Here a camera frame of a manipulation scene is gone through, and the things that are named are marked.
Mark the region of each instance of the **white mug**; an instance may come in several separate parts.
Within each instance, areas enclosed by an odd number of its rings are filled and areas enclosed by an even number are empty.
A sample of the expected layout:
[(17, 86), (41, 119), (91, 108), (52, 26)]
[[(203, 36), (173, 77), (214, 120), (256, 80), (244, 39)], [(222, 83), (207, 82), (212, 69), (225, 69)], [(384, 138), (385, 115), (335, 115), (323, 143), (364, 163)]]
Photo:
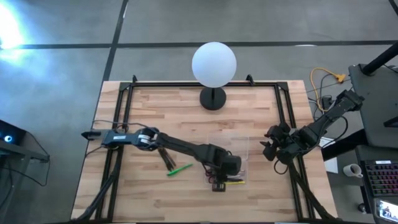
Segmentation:
[(362, 178), (362, 169), (357, 164), (350, 164), (348, 166), (344, 166), (343, 172), (347, 177), (358, 177)]

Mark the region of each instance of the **yellow cable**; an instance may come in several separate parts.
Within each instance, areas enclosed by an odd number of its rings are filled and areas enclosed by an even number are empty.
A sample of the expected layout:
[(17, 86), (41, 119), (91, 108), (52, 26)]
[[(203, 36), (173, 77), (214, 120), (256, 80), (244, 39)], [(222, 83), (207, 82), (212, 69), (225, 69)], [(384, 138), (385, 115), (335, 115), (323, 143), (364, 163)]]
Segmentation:
[(337, 81), (339, 82), (339, 83), (342, 83), (343, 81), (344, 81), (344, 78), (345, 78), (345, 74), (335, 74), (335, 73), (333, 73), (333, 72), (331, 72), (331, 71), (329, 71), (329, 70), (327, 70), (327, 69), (325, 69), (325, 68), (320, 68), (320, 67), (317, 67), (317, 68), (314, 68), (312, 71), (311, 71), (311, 74), (310, 74), (310, 80), (311, 80), (311, 84), (312, 84), (312, 87), (313, 87), (313, 90), (314, 90), (314, 92), (315, 92), (315, 96), (316, 96), (316, 101), (317, 101), (317, 105), (318, 105), (318, 108), (320, 109), (320, 111), (323, 111), (323, 112), (327, 112), (328, 110), (324, 110), (322, 107), (321, 107), (321, 104), (319, 103), (319, 96), (318, 96), (318, 91), (317, 91), (317, 88), (315, 87), (315, 84), (313, 83), (313, 80), (312, 80), (312, 75), (313, 75), (313, 73), (314, 73), (314, 71), (316, 71), (316, 70), (323, 70), (323, 71), (325, 71), (325, 72), (327, 72), (327, 73), (330, 73), (330, 74), (332, 74), (336, 79), (337, 79)]

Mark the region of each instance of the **keyboard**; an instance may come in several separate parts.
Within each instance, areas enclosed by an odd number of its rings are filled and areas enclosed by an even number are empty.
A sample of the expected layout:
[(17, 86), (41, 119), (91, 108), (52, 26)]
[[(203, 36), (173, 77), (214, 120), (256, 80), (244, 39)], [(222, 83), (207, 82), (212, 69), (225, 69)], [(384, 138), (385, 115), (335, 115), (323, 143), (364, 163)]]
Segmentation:
[(398, 161), (362, 161), (361, 165), (374, 197), (398, 196)]

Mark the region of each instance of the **black metal frame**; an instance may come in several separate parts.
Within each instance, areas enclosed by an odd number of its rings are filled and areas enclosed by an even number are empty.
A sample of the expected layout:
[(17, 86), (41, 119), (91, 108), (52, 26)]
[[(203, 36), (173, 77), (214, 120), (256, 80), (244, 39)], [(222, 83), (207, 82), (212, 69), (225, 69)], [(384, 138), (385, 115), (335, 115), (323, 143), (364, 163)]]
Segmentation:
[[(137, 78), (133, 76), (132, 82), (121, 82), (119, 86), (119, 93), (118, 93), (118, 99), (116, 102), (116, 108), (114, 112), (114, 117), (113, 121), (114, 122), (119, 122), (119, 117), (120, 117), (120, 112), (121, 112), (121, 103), (123, 101), (123, 95), (124, 92), (127, 91), (127, 101), (126, 101), (126, 108), (124, 110), (124, 116), (123, 116), (123, 123), (128, 123), (129, 121), (129, 112), (130, 112), (130, 105), (132, 101), (132, 93), (134, 90), (134, 87), (169, 87), (169, 86), (189, 86), (189, 87), (199, 87), (202, 86), (198, 82), (137, 82)], [(280, 91), (282, 90), (285, 95), (285, 100), (287, 104), (287, 111), (289, 114), (289, 119), (290, 119), (290, 125), (292, 128), (296, 128), (296, 122), (295, 122), (295, 117), (294, 117), (294, 112), (293, 112), (293, 107), (292, 107), (292, 102), (290, 99), (289, 95), (289, 88), (287, 82), (254, 82), (252, 79), (252, 76), (248, 75), (246, 78), (246, 82), (229, 82), (225, 86), (268, 86), (268, 87), (273, 87), (275, 90), (275, 97), (277, 101), (277, 107), (278, 107), (278, 112), (279, 112), (279, 119), (280, 122), (285, 122), (285, 115), (284, 115), (284, 109), (283, 109), (283, 104), (282, 104), (282, 98), (280, 96)], [(112, 125), (112, 128), (117, 128), (118, 124), (114, 123)], [(90, 222), (93, 223), (110, 223), (113, 221), (113, 212), (114, 212), (114, 206), (116, 202), (116, 195), (118, 191), (118, 180), (119, 180), (119, 173), (120, 173), (120, 168), (121, 168), (121, 161), (123, 158), (123, 150), (124, 148), (121, 146), (115, 150), (108, 150), (106, 154), (106, 159), (104, 163), (104, 171), (103, 171), (103, 178), (101, 181), (101, 190), (98, 195), (102, 195), (101, 198), (96, 197), (95, 202), (98, 200), (98, 202), (95, 204), (95, 219), (90, 220)], [(117, 158), (115, 162), (115, 168), (113, 170), (113, 175), (109, 176), (110, 169), (111, 169), (111, 160), (113, 156), (113, 152), (117, 152)], [(307, 180), (307, 173), (305, 170), (304, 166), (304, 161), (302, 156), (297, 158), (298, 160), (298, 169), (300, 172), (300, 175), (303, 177), (304, 182), (308, 185), (308, 180)], [(303, 210), (302, 210), (302, 205), (300, 201), (300, 195), (299, 195), (299, 190), (297, 187), (296, 181), (290, 176), (291, 179), (291, 184), (292, 184), (292, 193), (293, 193), (293, 198), (295, 202), (295, 211), (297, 214), (297, 220), (302, 220), (303, 217)], [(110, 195), (110, 200), (109, 200), (109, 206), (108, 206), (108, 212), (106, 218), (102, 218), (103, 214), (103, 196), (105, 195), (106, 191), (110, 188), (110, 184), (112, 183), (112, 189), (111, 189), (111, 195)], [(306, 203), (307, 203), (307, 209), (308, 209), (308, 216), (310, 219), (315, 218), (315, 213), (313, 206), (311, 205), (309, 199), (306, 197)]]

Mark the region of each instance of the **lamp base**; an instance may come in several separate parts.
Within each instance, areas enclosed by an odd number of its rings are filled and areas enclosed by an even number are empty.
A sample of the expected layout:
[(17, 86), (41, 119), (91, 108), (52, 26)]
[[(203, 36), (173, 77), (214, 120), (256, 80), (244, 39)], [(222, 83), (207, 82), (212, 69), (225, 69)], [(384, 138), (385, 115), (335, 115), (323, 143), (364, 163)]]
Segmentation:
[(200, 92), (200, 104), (207, 110), (218, 110), (226, 101), (226, 94), (222, 88), (205, 87)]

